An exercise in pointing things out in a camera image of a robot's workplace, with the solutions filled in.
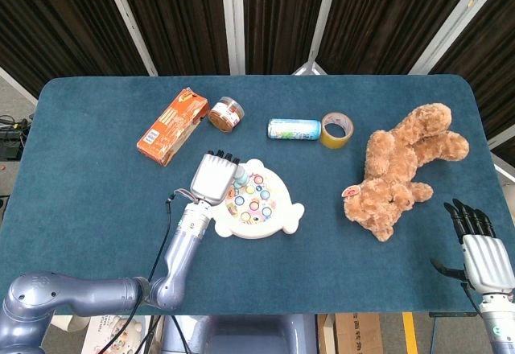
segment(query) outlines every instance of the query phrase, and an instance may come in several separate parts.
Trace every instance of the canned drink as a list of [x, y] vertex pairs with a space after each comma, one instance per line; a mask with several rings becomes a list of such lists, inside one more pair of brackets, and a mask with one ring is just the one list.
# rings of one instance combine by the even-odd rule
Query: canned drink
[[274, 139], [309, 139], [320, 137], [322, 125], [314, 119], [270, 119], [268, 137]]

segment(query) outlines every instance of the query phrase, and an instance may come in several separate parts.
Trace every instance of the plastic jar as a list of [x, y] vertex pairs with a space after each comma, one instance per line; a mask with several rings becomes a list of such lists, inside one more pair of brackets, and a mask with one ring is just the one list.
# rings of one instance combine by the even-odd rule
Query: plastic jar
[[230, 133], [245, 115], [238, 102], [222, 97], [208, 114], [209, 121], [223, 133]]

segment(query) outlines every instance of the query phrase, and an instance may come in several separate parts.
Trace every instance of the orange box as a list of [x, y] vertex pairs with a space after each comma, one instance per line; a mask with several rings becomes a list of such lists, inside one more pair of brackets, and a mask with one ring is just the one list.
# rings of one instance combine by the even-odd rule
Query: orange box
[[208, 111], [208, 100], [185, 88], [138, 141], [138, 150], [165, 167]]

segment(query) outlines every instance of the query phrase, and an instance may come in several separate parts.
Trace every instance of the floor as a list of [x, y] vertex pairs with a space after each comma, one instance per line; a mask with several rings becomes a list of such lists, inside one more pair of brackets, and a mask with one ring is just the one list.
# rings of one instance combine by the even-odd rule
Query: floor
[[[0, 106], [1, 114], [9, 114], [14, 118], [28, 117], [34, 112], [34, 106], [1, 79]], [[6, 166], [5, 170], [0, 170], [0, 195], [10, 194], [19, 165], [18, 163], [0, 163], [0, 165]], [[429, 353], [433, 319], [425, 313], [415, 314], [414, 325], [418, 352]], [[381, 331], [385, 354], [407, 352], [401, 314], [381, 315]], [[51, 327], [43, 348], [50, 354], [78, 354], [84, 335], [85, 329], [76, 333], [67, 333]], [[438, 319], [434, 353], [485, 354], [488, 352], [491, 352], [488, 337], [480, 318]]]

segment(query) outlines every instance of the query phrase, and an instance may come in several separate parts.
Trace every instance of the toy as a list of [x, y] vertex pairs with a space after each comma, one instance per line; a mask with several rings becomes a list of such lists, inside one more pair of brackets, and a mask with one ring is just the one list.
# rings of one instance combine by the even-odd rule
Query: toy
[[[113, 322], [109, 325], [111, 327], [111, 335], [109, 336], [109, 340], [111, 340], [116, 333], [120, 331], [123, 327], [127, 319], [122, 319], [119, 316], [115, 316], [113, 318]], [[139, 344], [142, 341], [142, 324], [136, 322], [135, 320], [131, 320], [129, 326], [125, 329], [125, 331], [120, 335], [120, 337], [114, 341], [111, 345], [111, 348], [107, 351], [109, 354], [134, 354], [136, 349], [138, 349]]]
[[467, 140], [448, 131], [450, 124], [451, 110], [434, 103], [419, 106], [391, 131], [374, 132], [366, 150], [365, 180], [342, 195], [346, 217], [387, 241], [404, 211], [433, 196], [428, 184], [411, 182], [417, 168], [436, 158], [467, 156]]
[[258, 159], [242, 163], [243, 184], [236, 180], [225, 201], [212, 208], [215, 230], [222, 237], [268, 237], [279, 230], [294, 233], [304, 214], [302, 204], [292, 204], [284, 182]]

